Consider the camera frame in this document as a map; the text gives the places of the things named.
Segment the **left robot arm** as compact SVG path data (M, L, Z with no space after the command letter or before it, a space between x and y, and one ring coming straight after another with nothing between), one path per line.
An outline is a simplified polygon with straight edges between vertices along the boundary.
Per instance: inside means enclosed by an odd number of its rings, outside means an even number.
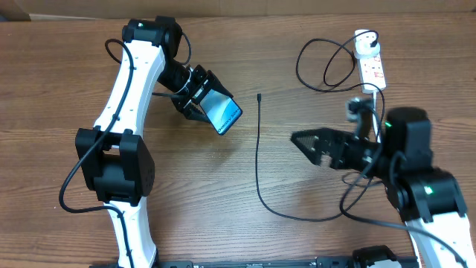
M123 54L109 100L92 128L77 131L75 170L112 219L118 267L158 266L147 213L155 163L143 137L155 85L164 86L164 96L185 118L210 124L220 135L242 115L212 71L176 60L185 37L172 17L130 20L119 40Z

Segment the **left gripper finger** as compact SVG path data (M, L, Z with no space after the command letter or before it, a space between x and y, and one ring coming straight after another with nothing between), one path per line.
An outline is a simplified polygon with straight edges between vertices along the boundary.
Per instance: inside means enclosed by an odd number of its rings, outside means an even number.
M208 88L210 90L214 90L215 92L221 93L229 98L233 98L234 96L222 85L219 78L211 71L208 70Z
M193 104L189 103L188 105L186 105L185 108L183 108L182 112L181 112L185 118L187 120L191 120L191 121L201 121L201 122L204 122L204 123L207 123L209 124L210 121L208 119L208 117L206 116L206 114L204 114L203 112L201 112L196 106L194 106Z

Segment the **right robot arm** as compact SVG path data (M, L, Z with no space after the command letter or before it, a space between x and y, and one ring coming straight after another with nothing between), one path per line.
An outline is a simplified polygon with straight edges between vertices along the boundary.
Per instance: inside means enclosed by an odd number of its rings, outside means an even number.
M415 241L427 267L474 267L467 205L456 178L432 165L431 122L427 112L399 107L379 123L379 142L368 139L377 114L352 108L353 132L320 128L293 133L292 142L314 165L330 157L330 168L354 170L361 177L382 180L401 223L346 217L375 226L401 229Z

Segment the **Galaxy smartphone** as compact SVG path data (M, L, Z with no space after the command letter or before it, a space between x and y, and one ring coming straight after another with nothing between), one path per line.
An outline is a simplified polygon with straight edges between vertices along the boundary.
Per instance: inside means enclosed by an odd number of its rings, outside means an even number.
M242 109L233 98L210 90L199 103L219 135L224 135L242 115Z

